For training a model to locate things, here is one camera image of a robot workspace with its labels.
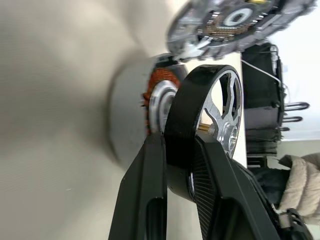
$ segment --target beige jacket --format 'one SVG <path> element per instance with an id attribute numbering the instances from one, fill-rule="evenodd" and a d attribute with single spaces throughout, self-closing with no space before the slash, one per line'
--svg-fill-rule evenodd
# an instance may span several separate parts
<path id="1" fill-rule="evenodd" d="M 279 163 L 291 168 L 279 209 L 294 208 L 306 224 L 320 225 L 320 153 L 286 155 Z"/>

